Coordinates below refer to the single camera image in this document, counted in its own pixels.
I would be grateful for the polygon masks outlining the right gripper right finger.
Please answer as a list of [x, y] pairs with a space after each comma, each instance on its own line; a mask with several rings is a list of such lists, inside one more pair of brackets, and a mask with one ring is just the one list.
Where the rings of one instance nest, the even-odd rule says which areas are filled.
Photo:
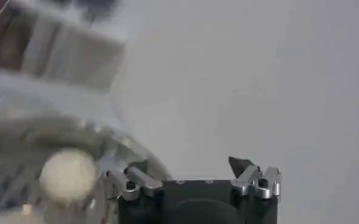
[[272, 197], [280, 199], [282, 194], [282, 173], [276, 167], [262, 171], [249, 159], [229, 157], [229, 164], [235, 175], [230, 184], [242, 197], [253, 195], [261, 200]]

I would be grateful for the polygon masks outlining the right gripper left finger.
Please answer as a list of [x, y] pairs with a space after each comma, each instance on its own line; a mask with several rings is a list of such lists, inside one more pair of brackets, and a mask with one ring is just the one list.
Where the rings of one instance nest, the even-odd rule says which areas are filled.
[[141, 193], [154, 197], [163, 190], [161, 181], [153, 179], [135, 166], [130, 166], [124, 171], [108, 170], [106, 177], [127, 201], [139, 199]]

